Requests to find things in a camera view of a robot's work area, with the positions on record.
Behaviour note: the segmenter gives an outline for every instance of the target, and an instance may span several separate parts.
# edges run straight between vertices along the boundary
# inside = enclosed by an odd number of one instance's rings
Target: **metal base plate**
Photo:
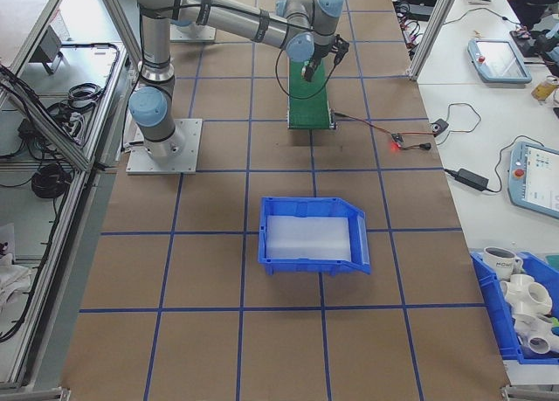
[[[126,172],[128,174],[194,174],[200,147],[202,119],[176,119],[176,128],[182,130],[186,141],[183,151],[172,158],[157,161],[142,146],[134,146],[130,151],[130,159]],[[136,134],[137,141],[143,141],[140,129]]]
[[[207,25],[198,26],[192,34],[178,30],[171,25],[171,43],[213,43],[216,41],[216,29]]]

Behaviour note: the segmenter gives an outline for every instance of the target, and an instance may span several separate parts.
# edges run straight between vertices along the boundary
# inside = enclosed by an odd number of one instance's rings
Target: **blue storage bin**
[[[346,218],[351,260],[270,258],[266,250],[268,217]],[[365,214],[337,197],[262,197],[260,205],[259,263],[274,272],[326,272],[331,275],[360,271],[370,274]]]
[[[526,271],[526,274],[534,277],[535,281],[541,283],[548,290],[549,296],[553,300],[551,314],[559,318],[559,307],[557,306],[559,304],[559,272],[529,252],[519,252],[518,256],[524,261],[522,268]],[[473,252],[472,259],[502,358],[504,360],[517,360],[524,364],[559,364],[559,355],[557,354],[537,355],[530,350],[524,351],[522,349],[514,332],[514,319],[500,290],[497,274],[483,262],[480,253]]]

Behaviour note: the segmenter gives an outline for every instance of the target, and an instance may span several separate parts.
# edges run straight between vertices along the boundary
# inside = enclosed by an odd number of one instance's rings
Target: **white pipe fitting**
[[[550,351],[559,353],[559,336],[551,332],[552,328],[552,321],[542,315],[533,317],[531,322],[516,320],[514,323],[514,331],[521,338],[522,346],[538,355]]]
[[[517,321],[530,323],[537,315],[546,315],[551,311],[553,302],[548,289],[536,283],[532,276],[513,274],[510,282],[500,283],[500,290]]]

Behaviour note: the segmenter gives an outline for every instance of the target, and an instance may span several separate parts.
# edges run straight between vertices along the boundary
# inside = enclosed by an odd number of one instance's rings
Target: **green conveyor belt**
[[[293,97],[307,97],[318,91],[324,84],[324,65],[316,70],[313,81],[306,82],[301,76],[304,64],[289,62],[289,94]],[[331,122],[326,88],[308,100],[289,97],[289,128],[330,129]]]

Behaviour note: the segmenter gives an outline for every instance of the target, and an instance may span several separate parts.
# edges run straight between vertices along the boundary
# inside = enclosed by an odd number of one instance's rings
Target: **white pvc tee connector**
[[[551,311],[553,302],[548,290],[527,274],[513,274],[510,281],[500,283],[505,301],[511,306],[515,320],[531,322],[537,315]]]

